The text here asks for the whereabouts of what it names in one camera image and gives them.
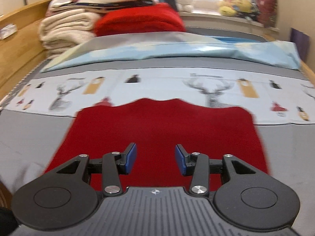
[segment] triangular cutout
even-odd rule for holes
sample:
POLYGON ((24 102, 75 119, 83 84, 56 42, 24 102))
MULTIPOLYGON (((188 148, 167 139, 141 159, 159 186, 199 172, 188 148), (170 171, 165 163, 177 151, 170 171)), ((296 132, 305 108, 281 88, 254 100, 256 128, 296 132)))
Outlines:
POLYGON ((233 167, 235 169, 235 172, 240 175, 246 175, 246 174, 255 174, 256 172, 251 170, 250 168, 246 167, 239 161, 233 160, 232 161, 233 167))
POLYGON ((70 163, 66 167, 59 170, 57 173, 58 174, 75 174, 79 164, 80 164, 80 161, 75 160, 74 162, 70 163))

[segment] gray mattress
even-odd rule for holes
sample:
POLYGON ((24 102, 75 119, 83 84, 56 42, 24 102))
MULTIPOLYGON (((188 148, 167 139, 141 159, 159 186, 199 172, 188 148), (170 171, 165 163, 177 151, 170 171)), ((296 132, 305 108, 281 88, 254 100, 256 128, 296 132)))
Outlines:
MULTIPOLYGON (((67 75, 85 71, 147 67, 210 67, 306 78, 299 72, 235 59, 181 57, 155 58, 141 61, 119 61, 83 65, 39 73, 34 70, 17 88, 7 102, 30 79, 67 75)), ((72 117, 48 116, 4 109, 0 115, 0 180, 11 192, 40 176, 67 133, 72 117)), ((293 228, 302 235, 314 235, 315 224, 315 125, 256 126, 262 139, 271 174, 292 187, 300 197, 301 210, 293 228)))

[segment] folded red blanket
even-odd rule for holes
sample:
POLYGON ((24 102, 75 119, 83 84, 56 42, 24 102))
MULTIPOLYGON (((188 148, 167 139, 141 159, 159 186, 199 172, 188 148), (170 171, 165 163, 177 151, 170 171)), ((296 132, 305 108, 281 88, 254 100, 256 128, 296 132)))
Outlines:
POLYGON ((97 36, 166 31, 186 32, 179 14, 167 3, 112 11, 94 27, 97 36))
MULTIPOLYGON (((83 109, 47 171, 79 154, 94 159, 122 152, 131 142, 137 144, 138 154, 132 172, 120 176, 123 187, 188 187, 191 177, 180 174, 174 155, 176 144, 212 159, 233 154, 267 172, 259 137, 246 110, 206 108, 179 99, 140 99, 118 107, 83 109)), ((215 190, 221 185, 220 177, 211 179, 211 189, 215 190)), ((92 176, 91 186, 100 190, 100 175, 92 176)))

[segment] white printed fabric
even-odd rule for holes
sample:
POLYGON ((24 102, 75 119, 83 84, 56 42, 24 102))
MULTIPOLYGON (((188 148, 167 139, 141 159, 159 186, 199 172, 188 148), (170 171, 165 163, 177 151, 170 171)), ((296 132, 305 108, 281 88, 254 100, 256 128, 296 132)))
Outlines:
POLYGON ((72 116, 94 105, 120 106, 141 98, 224 108, 240 106, 256 125, 314 124, 309 81, 201 67, 109 69, 32 79, 6 109, 72 116))

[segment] wooden bed frame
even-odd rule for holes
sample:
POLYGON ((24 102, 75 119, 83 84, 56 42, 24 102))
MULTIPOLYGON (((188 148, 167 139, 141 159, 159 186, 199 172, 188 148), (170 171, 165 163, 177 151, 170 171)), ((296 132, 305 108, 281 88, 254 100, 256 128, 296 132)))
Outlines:
MULTIPOLYGON (((51 0, 24 6, 0 18, 0 29, 12 23, 18 32, 0 41, 0 101, 34 67, 45 59, 45 50, 38 38, 38 26, 45 17, 51 0)), ((269 41, 275 39, 264 36, 269 41)), ((315 73, 304 63, 301 70, 315 85, 315 73)))

